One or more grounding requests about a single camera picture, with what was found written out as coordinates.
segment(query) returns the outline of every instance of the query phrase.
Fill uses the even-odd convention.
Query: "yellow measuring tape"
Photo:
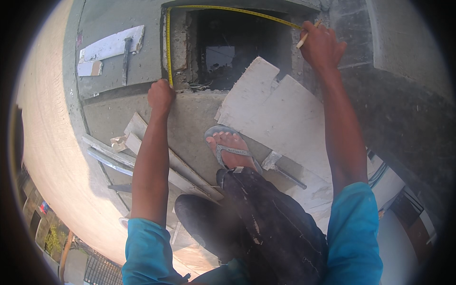
[[[300,30],[301,26],[295,25],[293,23],[290,23],[288,21],[269,16],[266,14],[261,14],[258,12],[253,12],[249,10],[244,10],[244,9],[238,9],[238,8],[231,8],[231,7],[223,7],[223,6],[210,6],[210,5],[182,5],[182,6],[175,6],[175,7],[169,7],[166,9],[166,59],[167,59],[167,65],[168,65],[168,81],[171,85],[173,85],[172,82],[172,70],[171,70],[171,44],[170,44],[170,14],[171,14],[171,9],[172,8],[200,8],[200,9],[219,9],[219,10],[227,10],[227,11],[234,11],[234,12],[240,12],[240,13],[245,13],[245,14],[250,14],[262,18],[266,18],[269,20],[273,20],[279,23],[282,23],[284,25],[293,27],[295,29]]]

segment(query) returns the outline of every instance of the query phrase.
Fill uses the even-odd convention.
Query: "foot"
[[[245,141],[238,134],[231,134],[229,132],[214,133],[212,137],[206,138],[207,143],[211,150],[215,153],[215,149],[218,145],[224,145],[238,150],[249,150]],[[257,171],[254,160],[251,156],[237,155],[231,152],[222,150],[222,160],[229,169],[237,166],[250,167]]]

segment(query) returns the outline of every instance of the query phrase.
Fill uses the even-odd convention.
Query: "blue shirt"
[[[324,285],[377,285],[383,271],[378,254],[378,211],[368,184],[345,187],[332,202],[328,225],[328,271]],[[170,234],[162,226],[141,218],[128,221],[125,245],[127,262],[122,267],[125,285],[187,282],[172,267]],[[193,280],[209,285],[247,285],[249,273],[242,260],[208,271]]]

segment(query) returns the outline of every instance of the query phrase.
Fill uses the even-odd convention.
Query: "turquoise shirt sleeve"
[[[369,185],[357,182],[345,187],[331,207],[323,284],[379,284],[383,263],[377,233],[377,203]]]
[[[122,267],[125,285],[186,283],[172,267],[170,234],[162,226],[142,218],[128,221],[125,244],[127,261]]]

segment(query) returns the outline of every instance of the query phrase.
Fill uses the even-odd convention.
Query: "hand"
[[[168,80],[159,79],[152,83],[147,93],[147,101],[152,107],[152,115],[168,116],[171,104],[176,98],[176,92],[170,86]]]
[[[301,32],[301,38],[307,32],[309,33],[301,47],[304,59],[318,75],[323,75],[324,72],[331,69],[337,69],[347,43],[344,41],[338,43],[334,30],[326,29],[324,25],[316,28],[311,22],[305,21],[302,27],[304,30]]]

